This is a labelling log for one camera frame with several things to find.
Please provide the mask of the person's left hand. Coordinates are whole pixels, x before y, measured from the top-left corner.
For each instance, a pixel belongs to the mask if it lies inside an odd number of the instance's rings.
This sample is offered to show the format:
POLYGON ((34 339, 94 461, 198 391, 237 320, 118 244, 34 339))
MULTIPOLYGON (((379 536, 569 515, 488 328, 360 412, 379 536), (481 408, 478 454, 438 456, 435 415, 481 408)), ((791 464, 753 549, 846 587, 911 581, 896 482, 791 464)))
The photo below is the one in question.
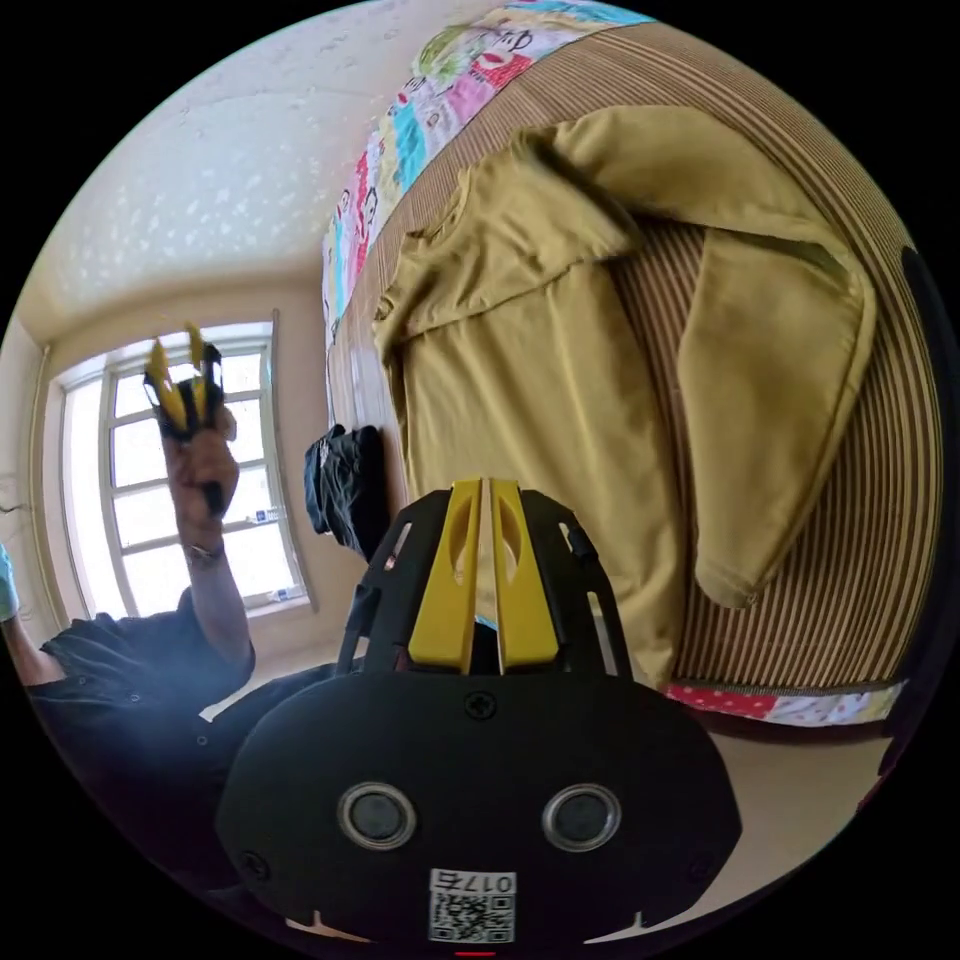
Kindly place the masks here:
POLYGON ((223 520, 239 477, 229 448, 235 437, 235 419, 222 407, 214 426, 201 430, 190 442, 163 440, 179 540, 189 555, 217 555, 222 551, 223 520))

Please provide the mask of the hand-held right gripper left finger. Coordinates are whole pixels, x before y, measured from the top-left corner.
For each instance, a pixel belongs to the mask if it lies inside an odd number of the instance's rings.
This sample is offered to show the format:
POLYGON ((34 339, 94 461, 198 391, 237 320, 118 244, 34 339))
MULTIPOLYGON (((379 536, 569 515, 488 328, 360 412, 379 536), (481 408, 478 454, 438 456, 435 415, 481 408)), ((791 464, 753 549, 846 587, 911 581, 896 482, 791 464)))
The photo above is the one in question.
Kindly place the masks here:
POLYGON ((482 506, 480 479, 457 481, 449 490, 408 654, 423 670, 467 670, 475 626, 482 506))

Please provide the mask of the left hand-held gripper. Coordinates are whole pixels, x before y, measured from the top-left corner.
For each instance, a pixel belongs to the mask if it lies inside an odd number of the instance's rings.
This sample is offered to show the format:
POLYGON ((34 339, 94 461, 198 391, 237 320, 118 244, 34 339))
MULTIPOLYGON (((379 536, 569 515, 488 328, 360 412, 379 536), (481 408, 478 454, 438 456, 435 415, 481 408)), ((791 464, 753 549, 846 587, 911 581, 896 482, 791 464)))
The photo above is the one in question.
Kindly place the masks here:
POLYGON ((155 339, 143 373, 143 387, 170 452, 179 454, 196 438, 214 432, 227 434, 222 357, 193 324, 185 327, 189 340, 191 374, 176 378, 165 348, 155 339))

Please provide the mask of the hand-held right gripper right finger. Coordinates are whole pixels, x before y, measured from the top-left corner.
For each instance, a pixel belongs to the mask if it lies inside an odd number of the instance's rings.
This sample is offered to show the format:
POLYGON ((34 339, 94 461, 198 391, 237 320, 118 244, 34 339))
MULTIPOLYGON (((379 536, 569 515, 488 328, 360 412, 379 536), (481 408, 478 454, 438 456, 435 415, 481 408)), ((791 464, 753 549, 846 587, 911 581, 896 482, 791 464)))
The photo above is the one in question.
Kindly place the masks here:
POLYGON ((552 665, 559 644, 534 541, 514 481, 489 484, 497 632, 501 670, 517 673, 552 665))

